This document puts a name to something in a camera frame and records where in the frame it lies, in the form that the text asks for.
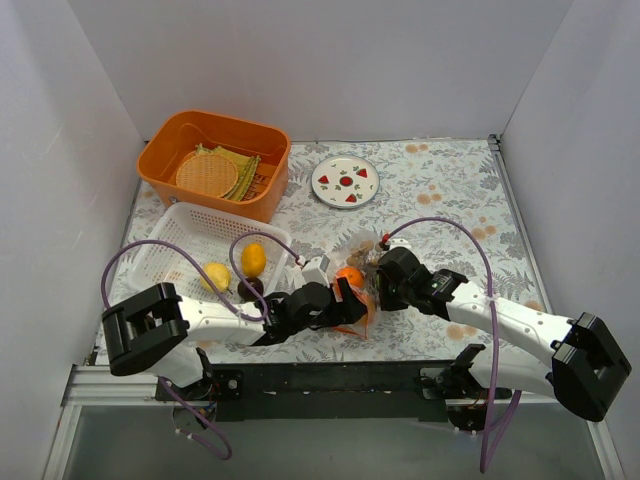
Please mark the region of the dark fake plum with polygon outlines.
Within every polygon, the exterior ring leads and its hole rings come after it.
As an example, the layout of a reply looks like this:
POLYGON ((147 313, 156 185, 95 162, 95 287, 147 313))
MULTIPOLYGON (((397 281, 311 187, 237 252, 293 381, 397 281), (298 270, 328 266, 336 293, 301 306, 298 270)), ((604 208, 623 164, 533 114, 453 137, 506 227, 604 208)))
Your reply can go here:
POLYGON ((257 301, 264 295, 263 282, 257 277, 248 277, 237 285, 237 293, 245 302, 257 301))

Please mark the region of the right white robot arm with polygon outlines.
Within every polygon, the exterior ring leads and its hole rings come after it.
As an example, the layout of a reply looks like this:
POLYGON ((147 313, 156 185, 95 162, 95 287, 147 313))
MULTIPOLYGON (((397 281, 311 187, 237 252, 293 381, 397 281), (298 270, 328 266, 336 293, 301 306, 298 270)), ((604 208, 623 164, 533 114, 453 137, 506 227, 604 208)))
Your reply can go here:
POLYGON ((606 323, 583 313, 568 318, 536 311, 506 299, 496 301, 456 272, 430 272, 405 247, 385 252, 377 267, 384 311, 413 307, 425 315, 487 333, 526 351, 526 357, 497 348, 473 348, 456 360, 454 389, 475 397, 490 385, 556 399, 592 422, 604 419, 632 367, 606 323))

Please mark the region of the yellow fake lemon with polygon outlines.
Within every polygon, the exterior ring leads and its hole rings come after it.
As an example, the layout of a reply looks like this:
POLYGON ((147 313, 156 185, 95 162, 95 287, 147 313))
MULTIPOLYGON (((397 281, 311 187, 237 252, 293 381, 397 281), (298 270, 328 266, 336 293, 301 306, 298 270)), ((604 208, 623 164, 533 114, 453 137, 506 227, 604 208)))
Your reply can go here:
POLYGON ((266 253, 261 244, 250 243, 243 249, 241 267, 246 277, 259 277, 264 272, 266 263, 266 253))

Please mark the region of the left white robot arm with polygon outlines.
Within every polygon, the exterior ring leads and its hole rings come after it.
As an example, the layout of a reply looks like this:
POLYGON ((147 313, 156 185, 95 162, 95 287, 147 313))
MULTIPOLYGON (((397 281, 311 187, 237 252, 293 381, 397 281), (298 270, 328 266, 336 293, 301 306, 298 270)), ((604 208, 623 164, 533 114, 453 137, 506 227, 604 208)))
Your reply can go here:
POLYGON ((102 315, 109 368, 124 377, 150 372, 193 400, 213 386, 212 368, 197 342, 270 346, 305 331, 359 322, 368 306, 343 278, 325 286, 310 282, 291 294, 275 292, 266 303, 237 304, 178 295, 171 283, 156 284, 102 315))

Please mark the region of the brown fake longan cluster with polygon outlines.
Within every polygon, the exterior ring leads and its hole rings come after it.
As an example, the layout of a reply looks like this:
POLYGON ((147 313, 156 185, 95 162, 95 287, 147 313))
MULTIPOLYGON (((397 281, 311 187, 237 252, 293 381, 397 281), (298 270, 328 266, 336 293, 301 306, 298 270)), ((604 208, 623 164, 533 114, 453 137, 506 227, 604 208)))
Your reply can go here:
POLYGON ((346 264, 351 267, 365 269, 375 267, 378 263, 379 252, 377 243, 373 240, 364 240, 350 249, 346 258, 346 264))

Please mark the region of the orange fake tangerine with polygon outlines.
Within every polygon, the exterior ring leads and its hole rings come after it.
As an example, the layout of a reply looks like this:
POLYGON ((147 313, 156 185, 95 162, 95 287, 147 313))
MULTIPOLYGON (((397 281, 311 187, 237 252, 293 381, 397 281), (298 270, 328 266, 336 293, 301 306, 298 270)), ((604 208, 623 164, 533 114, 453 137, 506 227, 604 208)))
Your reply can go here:
POLYGON ((363 289, 365 286, 364 274, 358 268, 353 266, 345 266, 340 268, 336 272, 335 278, 344 278, 353 288, 363 289))

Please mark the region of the clear zip top bag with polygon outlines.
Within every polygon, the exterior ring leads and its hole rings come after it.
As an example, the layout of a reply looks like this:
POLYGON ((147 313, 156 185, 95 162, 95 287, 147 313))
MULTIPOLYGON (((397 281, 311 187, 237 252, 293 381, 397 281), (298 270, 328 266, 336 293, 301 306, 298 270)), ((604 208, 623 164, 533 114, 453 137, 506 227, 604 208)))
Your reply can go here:
MULTIPOLYGON (((364 240, 373 240, 378 243, 380 241, 380 236, 370 230, 357 231, 356 233, 347 236, 345 245, 337 248, 329 254, 330 265, 328 272, 330 280, 338 280, 335 278, 335 274, 340 268, 348 266, 346 264, 346 258, 350 253, 350 249, 364 240)), ((384 252, 379 252, 379 259, 383 254, 384 252)), ((365 304, 367 313, 354 324, 342 324, 335 327, 336 331, 354 335, 362 339, 367 339, 369 337, 369 330, 376 322, 376 317, 378 316, 379 299, 376 274, 377 266, 378 263, 375 267, 368 267, 365 269, 358 268, 365 277, 365 286, 363 289, 353 288, 349 285, 355 293, 356 298, 365 304)))

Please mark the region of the yellow fake pear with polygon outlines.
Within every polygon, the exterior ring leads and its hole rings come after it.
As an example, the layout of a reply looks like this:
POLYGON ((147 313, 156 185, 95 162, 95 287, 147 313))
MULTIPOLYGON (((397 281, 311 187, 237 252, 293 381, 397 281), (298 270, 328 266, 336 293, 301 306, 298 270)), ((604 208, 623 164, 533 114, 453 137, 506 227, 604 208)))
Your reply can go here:
POLYGON ((210 262, 202 267, 204 276, 199 279, 200 285, 206 291, 213 293, 214 290, 211 287, 213 284, 218 291, 224 293, 229 290, 231 284, 231 272, 226 265, 217 262, 210 262))

